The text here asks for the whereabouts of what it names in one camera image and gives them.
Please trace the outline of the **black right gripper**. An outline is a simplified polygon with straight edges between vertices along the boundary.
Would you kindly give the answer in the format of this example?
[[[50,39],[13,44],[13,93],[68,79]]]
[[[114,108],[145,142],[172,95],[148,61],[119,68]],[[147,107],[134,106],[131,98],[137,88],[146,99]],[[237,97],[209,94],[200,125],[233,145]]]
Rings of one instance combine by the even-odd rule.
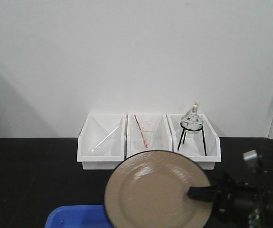
[[[265,184],[235,181],[227,173],[214,178],[215,186],[190,187],[192,200],[213,202],[212,216],[222,223],[265,223]]]

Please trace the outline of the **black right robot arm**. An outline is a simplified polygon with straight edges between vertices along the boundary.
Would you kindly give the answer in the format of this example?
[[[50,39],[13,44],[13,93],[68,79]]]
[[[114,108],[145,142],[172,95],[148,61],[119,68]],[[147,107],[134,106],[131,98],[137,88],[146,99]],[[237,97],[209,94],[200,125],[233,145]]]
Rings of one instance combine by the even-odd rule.
[[[245,158],[247,168],[257,176],[254,186],[237,182],[227,173],[211,186],[191,186],[187,195],[192,200],[211,202],[212,214],[223,223],[244,228],[273,228],[273,190],[270,175],[263,169],[262,158]]]

